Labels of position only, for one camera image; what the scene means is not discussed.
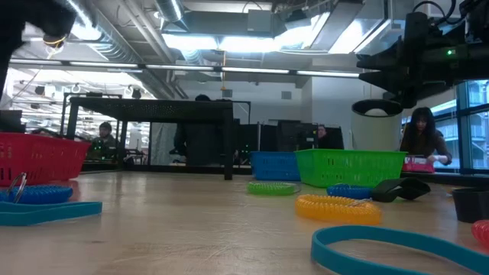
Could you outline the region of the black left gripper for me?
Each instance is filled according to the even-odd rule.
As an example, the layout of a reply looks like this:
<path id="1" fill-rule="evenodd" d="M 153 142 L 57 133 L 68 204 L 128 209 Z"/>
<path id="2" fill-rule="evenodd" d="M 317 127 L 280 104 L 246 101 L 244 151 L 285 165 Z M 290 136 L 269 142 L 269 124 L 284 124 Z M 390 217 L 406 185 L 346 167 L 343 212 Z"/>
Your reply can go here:
<path id="1" fill-rule="evenodd" d="M 53 0 L 1 0 L 1 95 L 12 54 L 24 45 L 22 33 L 29 21 L 50 37 L 71 32 L 76 12 Z"/>

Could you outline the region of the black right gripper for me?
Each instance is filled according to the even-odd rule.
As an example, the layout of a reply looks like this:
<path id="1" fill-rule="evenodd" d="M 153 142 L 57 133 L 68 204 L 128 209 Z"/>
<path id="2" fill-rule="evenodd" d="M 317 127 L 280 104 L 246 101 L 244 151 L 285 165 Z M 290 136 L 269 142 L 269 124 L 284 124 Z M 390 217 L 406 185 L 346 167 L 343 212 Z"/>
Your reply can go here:
<path id="1" fill-rule="evenodd" d="M 413 108 L 425 84 L 488 78 L 488 13 L 472 11 L 465 21 L 440 34 L 421 12 L 409 13 L 403 49 L 391 47 L 373 55 L 358 54 L 357 67 L 390 70 L 406 63 L 402 73 L 368 72 L 358 78 L 393 95 L 402 108 Z"/>

